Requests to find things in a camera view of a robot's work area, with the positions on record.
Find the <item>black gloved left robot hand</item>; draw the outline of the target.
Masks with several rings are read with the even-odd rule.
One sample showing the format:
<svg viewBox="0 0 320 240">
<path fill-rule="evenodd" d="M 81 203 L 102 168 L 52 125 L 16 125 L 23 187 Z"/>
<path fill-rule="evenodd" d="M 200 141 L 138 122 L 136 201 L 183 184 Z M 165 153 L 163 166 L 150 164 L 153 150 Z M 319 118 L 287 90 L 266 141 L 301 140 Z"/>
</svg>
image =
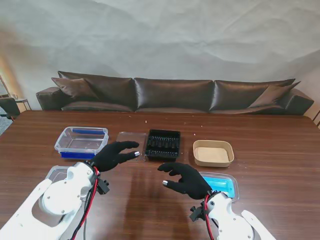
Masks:
<svg viewBox="0 0 320 240">
<path fill-rule="evenodd" d="M 135 141 L 115 141 L 107 144 L 104 148 L 90 161 L 90 164 L 97 168 L 99 172 L 112 170 L 117 165 L 133 160 L 140 155 L 139 151 L 121 153 L 126 149 L 136 149 L 139 143 Z"/>
</svg>

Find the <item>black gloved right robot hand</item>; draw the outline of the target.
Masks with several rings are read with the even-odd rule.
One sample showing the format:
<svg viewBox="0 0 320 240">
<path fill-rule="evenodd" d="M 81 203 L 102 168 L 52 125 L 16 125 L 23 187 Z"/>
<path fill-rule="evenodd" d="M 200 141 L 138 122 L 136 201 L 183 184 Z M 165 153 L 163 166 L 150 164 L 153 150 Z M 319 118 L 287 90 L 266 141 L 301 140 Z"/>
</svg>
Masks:
<svg viewBox="0 0 320 240">
<path fill-rule="evenodd" d="M 213 190 L 201 174 L 192 166 L 179 162 L 166 162 L 161 164 L 158 171 L 168 173 L 170 176 L 180 175 L 178 182 L 163 180 L 162 184 L 180 194 L 187 194 L 194 200 L 205 199 Z"/>
</svg>

